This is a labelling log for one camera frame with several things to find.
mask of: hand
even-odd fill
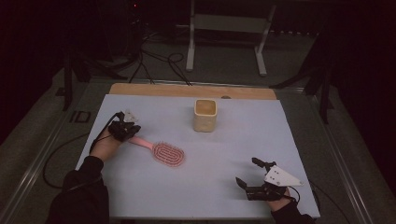
[[[286,192],[285,192],[286,196],[290,196],[289,193],[289,189],[286,188]],[[267,202],[268,206],[271,208],[271,211],[276,212],[277,210],[283,208],[284,206],[286,206],[288,203],[290,203],[291,200],[287,199],[287,198],[281,198],[278,201],[271,201],[271,202]]]
[[[103,162],[110,159],[116,154],[117,149],[120,147],[121,142],[113,137],[108,129],[99,136],[98,139],[102,139],[96,142],[93,147],[90,156],[97,157]]]

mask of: hairbrush handle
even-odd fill
[[[135,145],[141,146],[141,147],[146,147],[152,151],[153,145],[152,143],[146,141],[145,139],[141,137],[134,136],[130,139],[128,139],[128,142],[133,143]]]

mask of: black sleeve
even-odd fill
[[[78,171],[66,175],[62,192],[51,203],[47,223],[109,223],[103,166],[100,159],[89,156]]]
[[[314,224],[314,219],[309,215],[301,215],[297,203],[288,203],[276,212],[271,212],[276,224]]]

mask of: dark background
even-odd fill
[[[62,37],[69,37],[93,58],[120,54],[125,35],[114,33],[128,26],[127,1],[11,1],[0,6],[1,126],[0,142],[50,87],[51,78],[63,67]],[[151,29],[172,35],[175,24],[188,24],[189,1],[137,1],[141,18]],[[282,1],[272,29],[315,35],[320,33],[306,63],[325,63],[335,58],[332,84],[338,88],[377,166],[396,189],[396,6],[390,1]],[[224,13],[261,14],[237,1]],[[97,8],[110,10],[104,14]],[[204,1],[205,13],[220,10],[219,3]]]

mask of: person's left hand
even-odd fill
[[[121,142],[113,137],[108,129],[99,136],[98,139],[102,140],[96,142],[93,147],[90,156],[97,157],[103,162],[107,161],[116,154],[117,149],[120,147]]]

